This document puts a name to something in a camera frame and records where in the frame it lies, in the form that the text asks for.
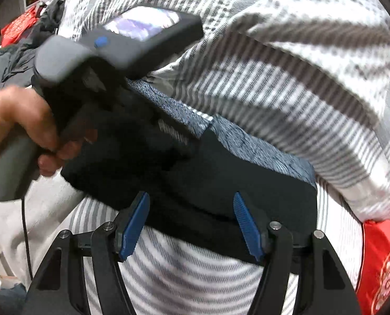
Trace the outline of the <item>person's left hand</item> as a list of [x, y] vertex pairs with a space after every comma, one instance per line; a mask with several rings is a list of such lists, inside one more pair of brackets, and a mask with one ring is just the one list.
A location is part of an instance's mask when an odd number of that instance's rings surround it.
[[81, 139], [60, 143], [52, 111], [33, 89], [8, 86], [0, 90], [0, 153], [14, 126], [20, 125], [38, 146], [48, 150], [39, 156], [40, 175], [53, 176], [66, 161], [75, 158], [84, 142], [97, 140], [97, 130], [88, 129]]

